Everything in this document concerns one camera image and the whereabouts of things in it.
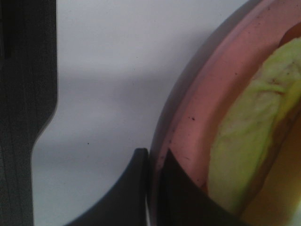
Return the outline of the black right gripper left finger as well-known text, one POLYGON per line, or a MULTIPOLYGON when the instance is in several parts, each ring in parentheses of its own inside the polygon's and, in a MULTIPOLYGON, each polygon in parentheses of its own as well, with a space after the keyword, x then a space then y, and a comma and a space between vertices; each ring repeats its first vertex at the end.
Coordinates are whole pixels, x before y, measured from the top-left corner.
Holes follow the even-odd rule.
POLYGON ((69 226, 145 226, 148 150, 137 148, 114 186, 69 226))

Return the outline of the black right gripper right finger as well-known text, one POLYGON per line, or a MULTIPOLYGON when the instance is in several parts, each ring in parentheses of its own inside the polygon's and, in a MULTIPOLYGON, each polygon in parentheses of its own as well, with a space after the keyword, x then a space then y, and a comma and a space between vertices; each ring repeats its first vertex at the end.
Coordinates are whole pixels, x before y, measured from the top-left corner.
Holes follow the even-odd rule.
POLYGON ((157 205, 159 226, 246 226, 213 202, 184 172, 173 153, 166 154, 157 205))

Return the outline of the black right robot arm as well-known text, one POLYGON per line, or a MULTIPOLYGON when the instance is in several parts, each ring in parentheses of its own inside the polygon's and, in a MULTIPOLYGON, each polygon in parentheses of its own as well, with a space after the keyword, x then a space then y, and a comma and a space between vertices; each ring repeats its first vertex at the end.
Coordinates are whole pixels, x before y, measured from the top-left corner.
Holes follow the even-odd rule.
POLYGON ((176 111, 255 5, 1 1, 1 225, 173 225, 176 111))

